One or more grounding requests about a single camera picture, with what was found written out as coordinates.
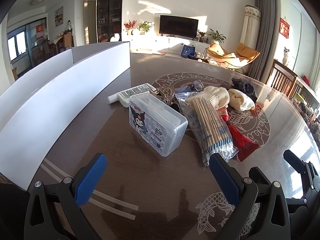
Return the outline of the wooden dining chair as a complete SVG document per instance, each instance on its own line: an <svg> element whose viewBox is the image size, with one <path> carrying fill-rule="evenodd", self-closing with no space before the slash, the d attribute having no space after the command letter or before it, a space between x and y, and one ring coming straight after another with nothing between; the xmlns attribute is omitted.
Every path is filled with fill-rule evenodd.
<svg viewBox="0 0 320 240"><path fill-rule="evenodd" d="M274 59L266 84L292 99L297 89L297 77L287 66Z"/></svg>

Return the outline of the white storage bin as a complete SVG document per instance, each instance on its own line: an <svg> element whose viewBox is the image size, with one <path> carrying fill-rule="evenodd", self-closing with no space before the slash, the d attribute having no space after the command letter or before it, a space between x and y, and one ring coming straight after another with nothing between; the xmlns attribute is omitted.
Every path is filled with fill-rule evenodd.
<svg viewBox="0 0 320 240"><path fill-rule="evenodd" d="M1 174L26 190L74 118L130 67L129 42L78 46L60 53L1 95Z"/></svg>

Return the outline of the black television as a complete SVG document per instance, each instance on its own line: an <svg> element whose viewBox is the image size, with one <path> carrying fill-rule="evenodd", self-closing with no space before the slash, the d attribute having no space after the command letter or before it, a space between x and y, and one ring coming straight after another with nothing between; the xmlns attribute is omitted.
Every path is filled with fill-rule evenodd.
<svg viewBox="0 0 320 240"><path fill-rule="evenodd" d="M180 16L161 15L159 33L165 35L195 38L199 20Z"/></svg>

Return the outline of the white cat figurine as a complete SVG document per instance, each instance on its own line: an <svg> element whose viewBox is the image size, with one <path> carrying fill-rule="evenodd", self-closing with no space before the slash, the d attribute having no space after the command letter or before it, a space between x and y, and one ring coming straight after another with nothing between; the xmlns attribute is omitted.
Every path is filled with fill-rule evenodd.
<svg viewBox="0 0 320 240"><path fill-rule="evenodd" d="M290 50L288 48L284 47L284 56L283 56L283 60L282 60L282 63L284 66L287 66L290 61L289 53L290 53Z"/></svg>

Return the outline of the dark red snack packet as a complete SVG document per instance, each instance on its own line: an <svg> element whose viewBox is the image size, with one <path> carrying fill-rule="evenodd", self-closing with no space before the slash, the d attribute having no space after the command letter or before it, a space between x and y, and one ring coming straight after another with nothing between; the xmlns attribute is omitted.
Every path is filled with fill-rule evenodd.
<svg viewBox="0 0 320 240"><path fill-rule="evenodd" d="M238 149L238 159L243 162L254 151L259 148L259 145L249 137L243 135L236 126L228 124L228 129L233 138L233 144Z"/></svg>

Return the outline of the bag of cotton swabs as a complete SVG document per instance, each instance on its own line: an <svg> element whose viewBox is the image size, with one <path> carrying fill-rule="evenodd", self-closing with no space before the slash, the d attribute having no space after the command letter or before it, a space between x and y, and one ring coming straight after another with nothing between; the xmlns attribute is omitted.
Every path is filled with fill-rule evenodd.
<svg viewBox="0 0 320 240"><path fill-rule="evenodd" d="M238 150L233 145L232 135L209 95L184 92L176 94L176 98L201 149L203 164L208 166L214 153L221 155L224 161L235 157Z"/></svg>

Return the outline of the clear plastic Kuromi box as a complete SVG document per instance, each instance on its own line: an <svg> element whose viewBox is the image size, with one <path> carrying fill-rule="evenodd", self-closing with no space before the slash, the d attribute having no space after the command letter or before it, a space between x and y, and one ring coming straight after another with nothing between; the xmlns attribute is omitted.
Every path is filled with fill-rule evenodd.
<svg viewBox="0 0 320 240"><path fill-rule="evenodd" d="M131 127L161 156L180 145L188 120L149 92L129 98Z"/></svg>

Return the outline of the white standing air conditioner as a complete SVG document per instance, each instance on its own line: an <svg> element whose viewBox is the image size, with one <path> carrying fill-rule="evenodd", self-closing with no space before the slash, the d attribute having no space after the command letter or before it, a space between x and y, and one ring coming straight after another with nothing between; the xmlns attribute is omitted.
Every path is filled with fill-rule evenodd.
<svg viewBox="0 0 320 240"><path fill-rule="evenodd" d="M253 5L246 5L240 42L252 49L255 49L257 44L260 21L260 9Z"/></svg>

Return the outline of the blue shopping bag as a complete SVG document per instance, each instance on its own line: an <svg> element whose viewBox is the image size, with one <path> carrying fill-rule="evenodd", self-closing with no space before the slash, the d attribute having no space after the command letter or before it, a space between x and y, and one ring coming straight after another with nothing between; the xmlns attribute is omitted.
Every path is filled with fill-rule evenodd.
<svg viewBox="0 0 320 240"><path fill-rule="evenodd" d="M184 59L196 59L196 49L194 46L184 45L181 51L181 57Z"/></svg>

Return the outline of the eyeglasses with blue pouch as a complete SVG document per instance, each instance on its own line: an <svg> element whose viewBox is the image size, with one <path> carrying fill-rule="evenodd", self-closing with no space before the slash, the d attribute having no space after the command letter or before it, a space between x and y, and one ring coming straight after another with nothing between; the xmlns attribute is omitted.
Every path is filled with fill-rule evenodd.
<svg viewBox="0 0 320 240"><path fill-rule="evenodd" d="M191 92L201 92L204 89L204 85L201 80L195 80L193 83L190 83L186 86L176 88L175 93L191 93Z"/></svg>

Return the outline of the red snack packet with emblem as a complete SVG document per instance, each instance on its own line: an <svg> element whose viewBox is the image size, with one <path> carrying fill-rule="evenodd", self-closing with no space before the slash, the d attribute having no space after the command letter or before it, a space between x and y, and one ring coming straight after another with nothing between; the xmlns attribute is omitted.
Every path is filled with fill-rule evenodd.
<svg viewBox="0 0 320 240"><path fill-rule="evenodd" d="M226 107L221 107L217 111L225 122L229 122L229 114Z"/></svg>

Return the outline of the dark display cabinet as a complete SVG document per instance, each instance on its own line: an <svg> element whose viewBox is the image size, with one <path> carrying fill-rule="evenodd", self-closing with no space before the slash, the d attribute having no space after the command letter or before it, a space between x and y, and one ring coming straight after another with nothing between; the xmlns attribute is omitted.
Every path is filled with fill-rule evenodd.
<svg viewBox="0 0 320 240"><path fill-rule="evenodd" d="M122 0L97 0L98 42L109 42L114 34L121 35Z"/></svg>

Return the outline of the grey curtain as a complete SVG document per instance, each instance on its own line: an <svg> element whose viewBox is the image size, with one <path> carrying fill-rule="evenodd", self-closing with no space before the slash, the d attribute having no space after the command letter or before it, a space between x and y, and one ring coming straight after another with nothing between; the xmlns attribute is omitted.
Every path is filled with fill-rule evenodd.
<svg viewBox="0 0 320 240"><path fill-rule="evenodd" d="M260 52L260 55L252 62L248 75L260 81L267 64L272 43L276 19L276 0L255 0L255 5L261 12L260 28L255 48L256 51Z"/></svg>

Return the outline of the cream knit glove with yellow cuff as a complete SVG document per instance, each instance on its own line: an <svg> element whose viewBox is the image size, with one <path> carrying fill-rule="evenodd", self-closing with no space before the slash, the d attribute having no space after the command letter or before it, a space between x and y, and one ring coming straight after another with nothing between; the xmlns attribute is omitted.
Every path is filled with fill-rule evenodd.
<svg viewBox="0 0 320 240"><path fill-rule="evenodd" d="M228 107L230 97L228 90L223 87L207 86L203 92L215 109Z"/></svg>

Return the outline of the green plant on console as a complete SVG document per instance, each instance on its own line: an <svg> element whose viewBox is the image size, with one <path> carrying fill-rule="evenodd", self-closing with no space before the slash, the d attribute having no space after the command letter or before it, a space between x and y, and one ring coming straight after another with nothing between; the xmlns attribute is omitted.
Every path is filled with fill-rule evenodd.
<svg viewBox="0 0 320 240"><path fill-rule="evenodd" d="M139 26L138 26L138 30L143 34L146 34L153 28L153 26L154 26L153 22L141 21Z"/></svg>

